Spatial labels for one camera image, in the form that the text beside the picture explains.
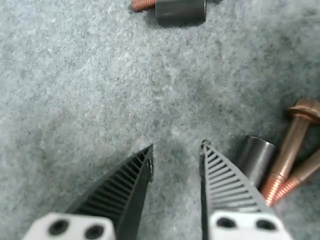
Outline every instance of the screw hole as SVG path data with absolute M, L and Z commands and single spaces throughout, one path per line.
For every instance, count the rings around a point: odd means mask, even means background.
M 69 223 L 65 219 L 60 219 L 51 224 L 49 228 L 49 233 L 52 236 L 57 236 L 63 234 L 69 226 Z
M 104 227 L 101 225 L 93 225 L 85 231 L 85 237 L 89 240 L 98 239 L 104 233 Z
M 223 228 L 228 228 L 228 229 L 231 229 L 231 228 L 235 228 L 236 227 L 236 223 L 235 221 L 229 219 L 229 218 L 226 218 L 226 217 L 222 217 L 220 218 L 216 224 L 219 226 L 219 227 L 223 227 Z
M 268 220 L 259 220 L 256 222 L 256 227 L 258 229 L 264 229 L 264 230 L 269 230 L 269 231 L 273 231 L 273 230 L 276 230 L 276 226 L 268 221 Z

